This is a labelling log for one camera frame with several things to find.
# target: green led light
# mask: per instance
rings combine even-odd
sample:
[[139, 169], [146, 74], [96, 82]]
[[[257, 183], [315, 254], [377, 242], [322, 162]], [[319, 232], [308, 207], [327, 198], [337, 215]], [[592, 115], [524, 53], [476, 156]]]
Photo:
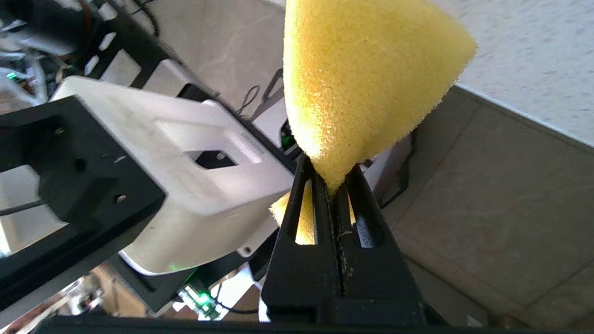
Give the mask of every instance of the green led light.
[[208, 294], [200, 294], [198, 295], [198, 300], [196, 300], [200, 305], [207, 304], [210, 301], [210, 296]]

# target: foam sponge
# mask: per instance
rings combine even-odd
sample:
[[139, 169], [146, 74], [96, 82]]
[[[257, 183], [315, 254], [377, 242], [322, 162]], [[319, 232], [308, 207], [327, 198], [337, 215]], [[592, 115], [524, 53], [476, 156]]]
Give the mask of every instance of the foam sponge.
[[409, 134], [476, 49], [425, 0], [288, 0], [285, 20], [290, 126], [330, 194]]

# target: green light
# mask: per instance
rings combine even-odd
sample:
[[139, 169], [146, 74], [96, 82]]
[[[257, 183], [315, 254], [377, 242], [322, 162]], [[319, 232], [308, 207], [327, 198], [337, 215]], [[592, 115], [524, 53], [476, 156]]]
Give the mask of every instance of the green light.
[[210, 301], [210, 296], [208, 294], [200, 294], [198, 295], [198, 300], [196, 300], [200, 305], [207, 304]]

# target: white plastic part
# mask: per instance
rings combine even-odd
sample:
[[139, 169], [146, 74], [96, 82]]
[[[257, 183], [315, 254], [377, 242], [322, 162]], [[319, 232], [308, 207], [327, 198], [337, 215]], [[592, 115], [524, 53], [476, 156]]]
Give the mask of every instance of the white plastic part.
[[[77, 95], [166, 192], [162, 208], [120, 252], [159, 275], [259, 247], [275, 229], [268, 208], [293, 175], [214, 101], [167, 97], [69, 77], [52, 100]], [[188, 155], [222, 150], [237, 166], [204, 169]], [[115, 157], [114, 163], [129, 157]]]

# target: tile floor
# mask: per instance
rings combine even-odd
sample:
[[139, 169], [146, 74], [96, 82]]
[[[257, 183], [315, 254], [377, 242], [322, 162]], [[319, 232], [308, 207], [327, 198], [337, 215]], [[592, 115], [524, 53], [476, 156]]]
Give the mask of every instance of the tile floor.
[[[282, 66], [283, 12], [273, 5], [156, 0], [150, 7], [161, 41], [233, 106]], [[412, 167], [410, 189], [385, 210], [408, 256], [494, 316], [547, 327], [587, 323], [590, 149], [453, 89], [419, 128]]]

